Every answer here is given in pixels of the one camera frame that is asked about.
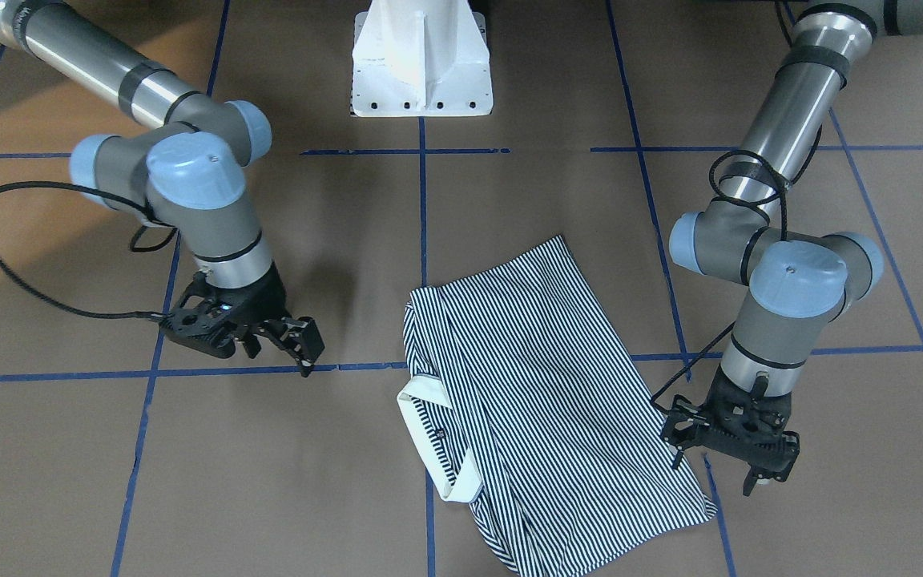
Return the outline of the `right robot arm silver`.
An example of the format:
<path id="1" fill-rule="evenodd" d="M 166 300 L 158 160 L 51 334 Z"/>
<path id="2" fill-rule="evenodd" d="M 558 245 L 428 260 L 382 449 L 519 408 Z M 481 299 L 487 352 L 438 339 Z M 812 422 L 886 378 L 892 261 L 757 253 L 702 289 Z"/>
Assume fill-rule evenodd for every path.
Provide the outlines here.
<path id="1" fill-rule="evenodd" d="M 0 256 L 22 291 L 56 309 L 93 319 L 143 319 L 170 342 L 226 359 L 253 358 L 268 341 L 301 376 L 324 342 L 311 317 L 294 317 L 260 220 L 246 193 L 246 167 L 272 146 L 270 121 L 247 101 L 213 101 L 168 67 L 88 21 L 62 1 L 0 1 L 0 45 L 18 49 L 112 103 L 143 125 L 142 135 L 91 135 L 74 147 L 69 182 L 22 180 L 23 189 L 77 192 L 128 213 L 142 230 L 166 229 L 190 249 L 197 269 L 169 312 L 95 312 L 34 288 Z"/>

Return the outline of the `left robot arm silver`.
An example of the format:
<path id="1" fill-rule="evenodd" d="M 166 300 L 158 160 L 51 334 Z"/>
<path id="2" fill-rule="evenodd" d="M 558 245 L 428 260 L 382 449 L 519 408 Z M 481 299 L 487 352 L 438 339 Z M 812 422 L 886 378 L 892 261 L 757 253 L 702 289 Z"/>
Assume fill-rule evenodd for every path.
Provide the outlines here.
<path id="1" fill-rule="evenodd" d="M 787 481 L 800 453 L 788 430 L 792 388 L 824 327 L 868 296 L 885 258 L 865 235 L 811 236 L 788 226 L 788 193 L 805 172 L 824 117 L 851 67 L 879 32 L 857 1 L 813 1 L 792 27 L 790 50 L 736 149 L 708 171 L 713 198 L 671 230 L 671 259 L 746 289 L 728 346 L 702 405 L 674 398 L 662 439 L 677 450 L 702 446 L 748 464 L 743 494 Z"/>

